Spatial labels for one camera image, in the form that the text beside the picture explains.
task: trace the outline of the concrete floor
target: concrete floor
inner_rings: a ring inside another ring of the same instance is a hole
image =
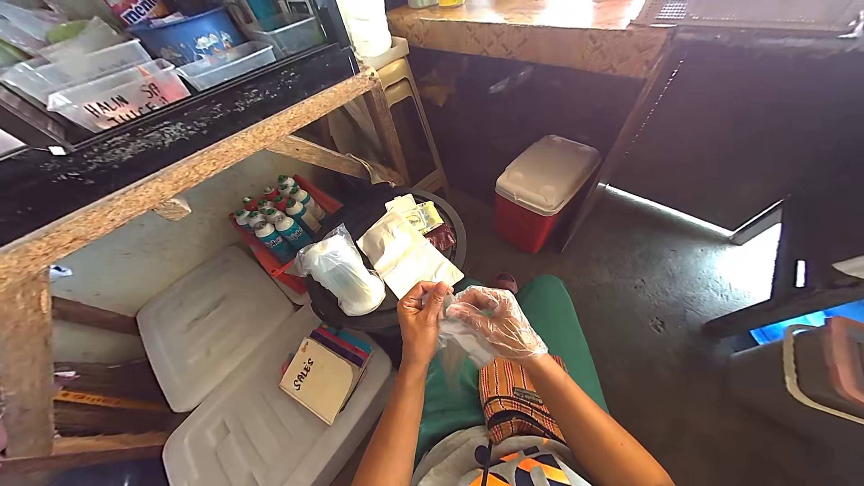
[[[550,273],[567,283],[611,414],[678,486],[826,484],[818,449],[732,401],[731,350],[699,334],[709,319],[768,297],[771,241],[729,245],[607,192],[564,254],[528,254],[498,237],[488,204],[458,191],[450,201],[467,229],[466,275],[490,282],[506,271],[526,283]]]

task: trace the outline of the mentos box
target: mentos box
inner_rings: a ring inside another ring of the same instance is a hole
[[[168,7],[161,0],[105,0],[114,15],[127,25],[135,25],[150,18],[168,15]]]

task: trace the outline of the red tray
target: red tray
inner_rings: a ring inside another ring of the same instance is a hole
[[[341,202],[336,201],[334,198],[330,197],[329,194],[316,188],[315,185],[306,180],[305,177],[294,174],[294,180],[297,182],[297,185],[300,186],[300,189],[308,192],[309,195],[312,196],[312,199],[315,199],[315,202],[318,203],[318,207],[323,209],[328,215],[335,213],[342,207]],[[255,254],[258,263],[264,267],[271,277],[279,280],[283,284],[286,284],[292,291],[295,291],[298,294],[302,295],[306,293],[306,285],[303,283],[303,278],[287,273],[289,267],[294,264],[294,260],[283,265],[283,263],[280,262],[266,246],[264,246],[264,243],[262,243],[261,240],[237,224],[234,220],[233,214],[229,215],[228,219],[231,221],[234,229],[240,233],[243,242],[252,249],[252,253]]]

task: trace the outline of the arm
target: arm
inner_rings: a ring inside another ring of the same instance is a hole
[[[468,287],[447,313],[473,325],[501,357],[525,369],[568,447],[602,486],[673,484],[654,457],[552,360],[512,293]]]
[[[667,486],[673,482],[644,447],[600,408],[549,354],[518,360],[567,446],[604,486]]]
[[[422,296],[429,291],[432,295],[423,308]],[[420,282],[399,301],[402,365],[352,486],[411,484],[426,392],[426,373],[435,355],[438,314],[449,291],[453,289],[444,283]]]

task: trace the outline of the sandal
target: sandal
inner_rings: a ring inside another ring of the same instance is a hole
[[[495,288],[511,291],[513,292],[513,295],[516,295],[516,292],[519,291],[519,285],[517,285],[516,279],[507,272],[498,272],[495,275]]]

